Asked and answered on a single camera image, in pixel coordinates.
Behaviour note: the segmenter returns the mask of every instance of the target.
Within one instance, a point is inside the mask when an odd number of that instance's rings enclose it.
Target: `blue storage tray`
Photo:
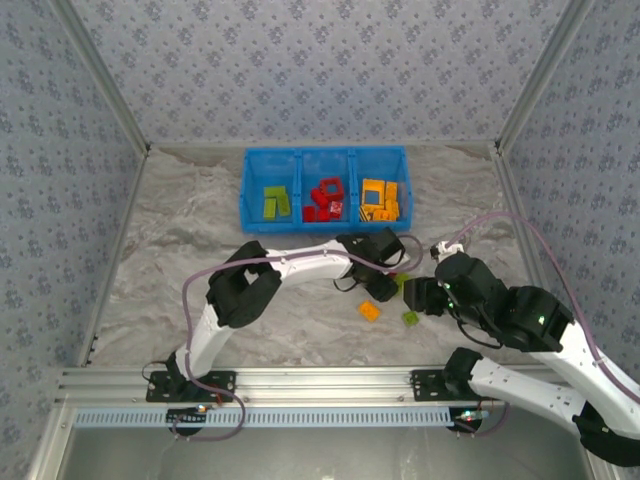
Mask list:
[[[302,221],[302,207],[314,205],[311,190],[320,180],[340,177],[344,188],[342,218],[329,222]],[[365,178],[398,183],[400,216],[396,222],[361,222],[362,181]],[[291,215],[264,219],[264,187],[284,185]],[[375,232],[385,227],[409,230],[413,194],[404,147],[248,148],[244,158],[239,199],[242,228],[248,233]]]

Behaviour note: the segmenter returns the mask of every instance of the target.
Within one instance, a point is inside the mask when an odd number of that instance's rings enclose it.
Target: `blue patterned wallpaper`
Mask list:
[[[0,6],[0,478],[78,355],[136,154],[45,0]]]
[[[637,381],[639,131],[640,3],[597,1],[509,158],[599,345]]]
[[[567,0],[74,0],[151,142],[496,138]]]

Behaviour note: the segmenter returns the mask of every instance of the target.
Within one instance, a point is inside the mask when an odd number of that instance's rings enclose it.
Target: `table surface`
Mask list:
[[[258,238],[265,248],[298,248],[326,236],[251,236],[242,232],[237,210],[241,148],[152,150],[127,229],[115,282],[98,330],[95,366],[137,366],[164,360],[186,339],[181,288],[192,273],[226,260],[240,245]],[[464,224],[504,209],[492,162],[469,150],[446,146],[407,147],[414,192],[411,233],[428,248],[450,239]],[[514,230],[493,221],[466,240],[467,252],[481,258],[507,286],[527,283]],[[415,248],[408,252],[415,254]],[[432,275],[425,259],[415,275]],[[199,318],[207,284],[189,293]],[[502,363],[532,363],[519,352],[483,349],[465,339],[450,317],[420,315],[406,327],[408,309],[395,297],[377,304],[374,323],[357,311],[368,299],[363,288],[338,292],[317,281],[279,293],[263,316],[239,330],[216,358],[225,366],[356,366],[444,364],[458,346]],[[487,340],[482,332],[473,332]]]

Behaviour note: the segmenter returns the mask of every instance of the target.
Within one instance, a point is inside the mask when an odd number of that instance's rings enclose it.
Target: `wire connector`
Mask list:
[[[429,249],[431,258],[436,262],[440,263],[445,258],[455,255],[456,253],[464,253],[464,247],[461,243],[454,243],[449,247],[447,247],[447,243],[448,242],[439,242]]]

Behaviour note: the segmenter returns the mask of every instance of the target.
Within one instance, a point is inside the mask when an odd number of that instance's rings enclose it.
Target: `enclosure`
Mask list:
[[[407,378],[458,346],[563,379],[514,349],[479,347],[450,318],[408,327],[399,297],[367,322],[367,292],[330,281],[279,293],[214,368],[238,373],[255,415],[311,408],[411,421],[265,417],[209,450],[175,444],[163,422],[138,416],[166,411],[145,403],[140,371],[185,342],[185,279],[249,240],[286,250],[333,238],[358,222],[354,186],[370,172],[410,183],[403,202],[424,248],[488,212],[529,218],[600,348],[640,381],[636,2],[7,0],[0,13],[2,478],[184,478],[187,464],[190,478],[216,465],[214,475],[233,478],[638,475],[518,409],[491,439],[421,420],[462,405],[424,409]],[[334,150],[314,157],[314,146]],[[375,157],[377,146],[404,147],[408,176],[400,157]],[[247,147],[292,160],[252,185],[269,159],[244,168]],[[256,191],[286,184],[302,231],[264,234],[243,175]],[[340,222],[305,224],[300,209],[327,176],[351,201]],[[242,218],[257,227],[243,231]],[[508,286],[542,286],[568,305],[523,225],[494,220],[464,243]],[[434,267],[425,259],[412,275]],[[204,279],[189,290],[194,316],[206,291]]]

